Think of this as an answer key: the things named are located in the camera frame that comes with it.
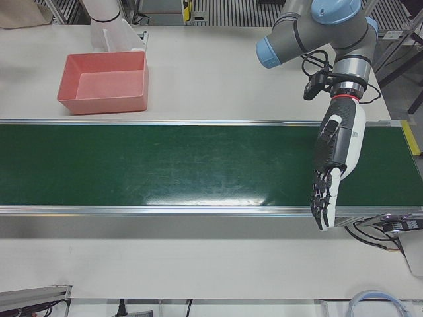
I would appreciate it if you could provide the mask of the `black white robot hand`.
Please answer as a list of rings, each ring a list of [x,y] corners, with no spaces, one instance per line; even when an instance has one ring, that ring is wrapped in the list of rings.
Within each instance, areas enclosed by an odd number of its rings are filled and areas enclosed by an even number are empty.
[[[340,182],[356,167],[366,125],[358,99],[333,97],[319,127],[313,157],[310,207],[321,231],[334,227]]]

